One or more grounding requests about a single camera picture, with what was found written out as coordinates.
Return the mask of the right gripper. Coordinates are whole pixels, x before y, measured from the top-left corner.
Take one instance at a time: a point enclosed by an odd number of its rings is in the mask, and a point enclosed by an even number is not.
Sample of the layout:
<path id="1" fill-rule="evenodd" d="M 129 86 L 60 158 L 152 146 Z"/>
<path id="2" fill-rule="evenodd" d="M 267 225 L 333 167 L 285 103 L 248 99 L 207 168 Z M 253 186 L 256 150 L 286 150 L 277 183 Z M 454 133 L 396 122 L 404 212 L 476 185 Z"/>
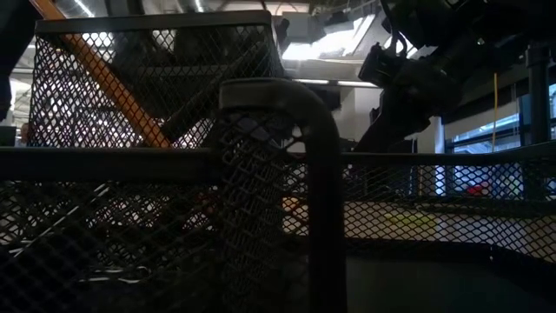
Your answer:
<path id="1" fill-rule="evenodd" d="M 461 87 L 451 77 L 423 61 L 406 61 L 383 88 L 380 111 L 372 110 L 374 119 L 354 152 L 387 152 L 392 145 L 425 130 L 430 117 L 452 109 L 461 98 Z"/>

